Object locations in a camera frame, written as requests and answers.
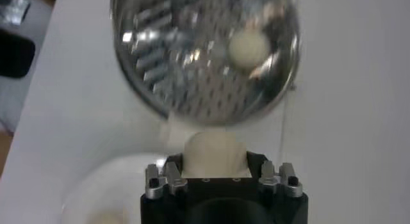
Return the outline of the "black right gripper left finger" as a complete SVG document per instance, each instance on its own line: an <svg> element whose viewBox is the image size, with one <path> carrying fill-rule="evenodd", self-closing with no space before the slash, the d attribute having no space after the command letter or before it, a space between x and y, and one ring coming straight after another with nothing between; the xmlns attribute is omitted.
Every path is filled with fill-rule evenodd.
<svg viewBox="0 0 410 224"><path fill-rule="evenodd" d="M174 196L186 192L188 179L182 177L182 168L182 154L168 156L161 172L156 164L149 164L145 169L145 197L158 200L166 191Z"/></svg>

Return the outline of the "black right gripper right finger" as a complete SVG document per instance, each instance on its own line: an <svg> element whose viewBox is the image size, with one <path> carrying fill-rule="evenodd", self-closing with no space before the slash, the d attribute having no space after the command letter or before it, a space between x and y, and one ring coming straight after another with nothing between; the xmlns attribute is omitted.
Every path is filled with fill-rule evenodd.
<svg viewBox="0 0 410 224"><path fill-rule="evenodd" d="M295 174L291 163L283 163L279 171L263 154L247 152L247 165L253 179L256 179L261 189L271 190L273 194L283 193L290 198L303 196L303 185Z"/></svg>

